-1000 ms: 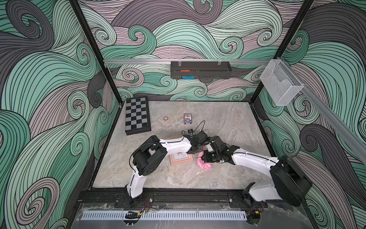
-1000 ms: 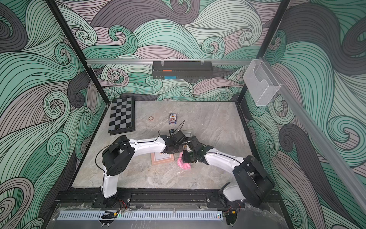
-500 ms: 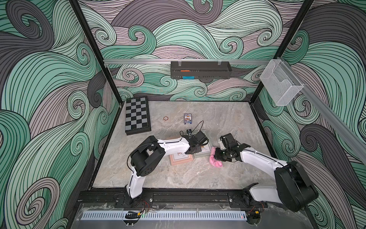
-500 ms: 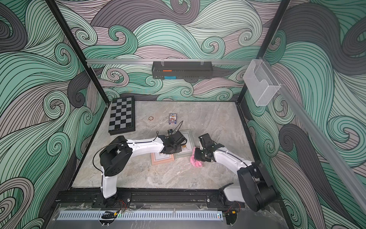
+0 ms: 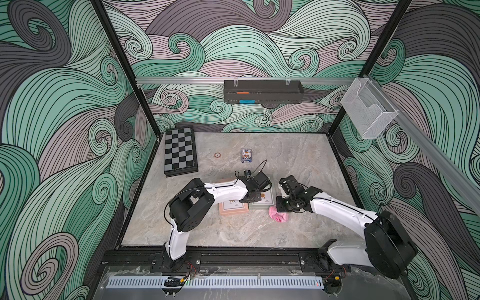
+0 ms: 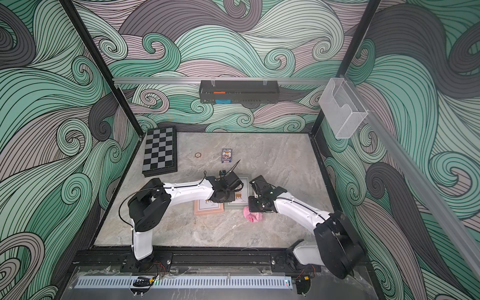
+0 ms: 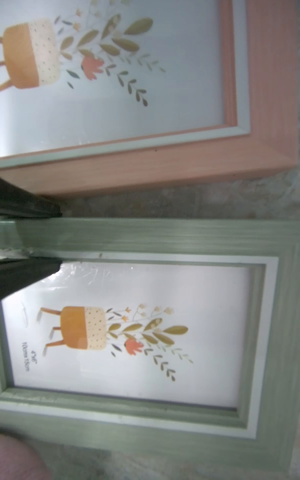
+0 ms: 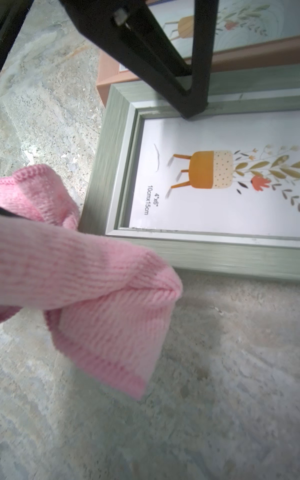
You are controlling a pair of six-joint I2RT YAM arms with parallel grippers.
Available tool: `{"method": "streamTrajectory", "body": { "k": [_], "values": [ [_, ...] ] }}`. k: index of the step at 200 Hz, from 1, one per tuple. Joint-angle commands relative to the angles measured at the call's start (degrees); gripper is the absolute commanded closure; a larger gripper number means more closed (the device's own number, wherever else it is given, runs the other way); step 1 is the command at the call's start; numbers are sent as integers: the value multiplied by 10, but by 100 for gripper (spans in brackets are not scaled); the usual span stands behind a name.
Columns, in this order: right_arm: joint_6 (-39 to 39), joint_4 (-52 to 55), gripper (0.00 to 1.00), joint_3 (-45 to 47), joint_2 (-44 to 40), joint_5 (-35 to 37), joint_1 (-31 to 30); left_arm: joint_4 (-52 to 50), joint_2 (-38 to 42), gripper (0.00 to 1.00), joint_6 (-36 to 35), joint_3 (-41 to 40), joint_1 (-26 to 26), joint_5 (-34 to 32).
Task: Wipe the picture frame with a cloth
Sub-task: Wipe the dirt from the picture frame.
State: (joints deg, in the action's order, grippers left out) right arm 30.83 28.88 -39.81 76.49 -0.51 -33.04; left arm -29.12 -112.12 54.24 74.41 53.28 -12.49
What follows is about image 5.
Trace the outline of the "green picture frame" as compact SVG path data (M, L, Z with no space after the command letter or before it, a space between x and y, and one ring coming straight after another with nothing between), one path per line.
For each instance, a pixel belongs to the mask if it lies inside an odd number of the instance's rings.
M260 194L260 201L249 203L250 210L269 209L275 205L275 194L272 189Z

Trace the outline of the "pink picture frame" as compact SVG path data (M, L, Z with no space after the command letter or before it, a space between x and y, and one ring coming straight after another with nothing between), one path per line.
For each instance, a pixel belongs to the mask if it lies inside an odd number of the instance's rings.
M220 215L247 213L248 205L240 202L247 193L246 185L240 180L219 183L215 203L219 205Z

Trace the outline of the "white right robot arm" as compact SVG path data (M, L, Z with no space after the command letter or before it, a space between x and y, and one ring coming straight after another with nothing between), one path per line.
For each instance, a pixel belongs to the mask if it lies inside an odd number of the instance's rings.
M301 184L293 176L280 179L279 187L282 195L276 200L278 212L303 210L324 216L363 239L363 242L334 241L327 246L326 255L335 265L371 267L394 280L407 274L418 248L395 214L350 205L320 188Z

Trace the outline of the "pink cloth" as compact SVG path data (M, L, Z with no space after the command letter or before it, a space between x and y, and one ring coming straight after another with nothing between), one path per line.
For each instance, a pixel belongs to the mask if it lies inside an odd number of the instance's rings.
M276 206L270 206L269 209L268 209L268 214L269 214L269 217L278 222L278 223L286 223L288 222L289 220L289 216L288 216L288 213L286 212L278 212L277 210L277 207Z

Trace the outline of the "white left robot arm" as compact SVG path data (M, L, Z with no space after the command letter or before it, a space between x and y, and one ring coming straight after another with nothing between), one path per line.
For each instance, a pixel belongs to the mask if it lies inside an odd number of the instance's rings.
M262 171L256 176L237 176L232 181L219 183L203 182L198 177L192 179L164 209L164 218L171 226L165 244L170 260L176 261L186 254L190 232L200 225L213 206L229 201L256 203L261 193L271 188L269 177Z

